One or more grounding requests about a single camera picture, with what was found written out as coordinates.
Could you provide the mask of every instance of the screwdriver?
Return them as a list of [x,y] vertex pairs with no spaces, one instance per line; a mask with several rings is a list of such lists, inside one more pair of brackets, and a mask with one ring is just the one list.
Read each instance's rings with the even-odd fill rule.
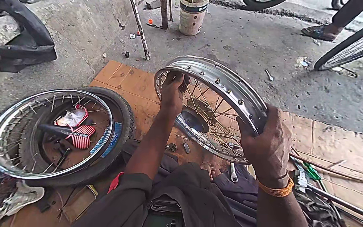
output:
[[[312,164],[304,162],[303,165],[304,165],[304,168],[307,170],[309,177],[311,179],[317,181],[323,191],[328,192],[326,186],[324,185],[324,183],[321,179],[321,176],[319,175],[317,170],[315,170],[315,168],[313,168]],[[338,212],[337,208],[335,207],[334,203],[331,200],[329,200],[329,203],[330,203],[331,208],[333,209],[334,213],[337,216],[338,224],[340,225],[340,227],[346,227],[347,225],[345,224],[344,219],[342,219],[342,217],[341,217],[340,213]]]

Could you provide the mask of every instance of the wrist band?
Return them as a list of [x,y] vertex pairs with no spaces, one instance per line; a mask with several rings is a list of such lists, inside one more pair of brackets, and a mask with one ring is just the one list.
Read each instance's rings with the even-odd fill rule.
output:
[[261,188],[265,193],[272,195],[274,197],[285,197],[292,192],[292,187],[294,186],[294,181],[290,177],[288,178],[289,178],[288,185],[285,188],[281,189],[266,187],[262,183],[260,183],[258,179],[257,182],[259,183],[259,188]]

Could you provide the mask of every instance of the spanner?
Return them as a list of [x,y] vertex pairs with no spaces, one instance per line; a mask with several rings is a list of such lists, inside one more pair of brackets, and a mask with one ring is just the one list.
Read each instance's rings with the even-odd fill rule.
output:
[[238,176],[236,175],[235,164],[233,162],[231,162],[231,181],[233,183],[238,182]]

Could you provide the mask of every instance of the hand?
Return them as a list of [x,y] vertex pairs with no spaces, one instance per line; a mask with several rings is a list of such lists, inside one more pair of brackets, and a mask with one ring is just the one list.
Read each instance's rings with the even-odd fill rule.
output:
[[162,102],[160,109],[176,117],[183,108],[183,93],[190,84],[190,77],[184,73],[171,71],[162,86]]
[[264,131],[257,137],[250,136],[247,126],[237,118],[241,145],[245,157],[252,163],[259,181],[267,187],[284,188],[287,163],[292,143],[291,132],[281,121],[281,110],[267,104],[268,120]]

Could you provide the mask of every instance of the plastic container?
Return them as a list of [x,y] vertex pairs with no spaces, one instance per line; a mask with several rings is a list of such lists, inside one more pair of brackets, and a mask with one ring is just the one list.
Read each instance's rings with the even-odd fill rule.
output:
[[187,36],[198,34],[203,25],[203,20],[209,0],[180,0],[179,30]]

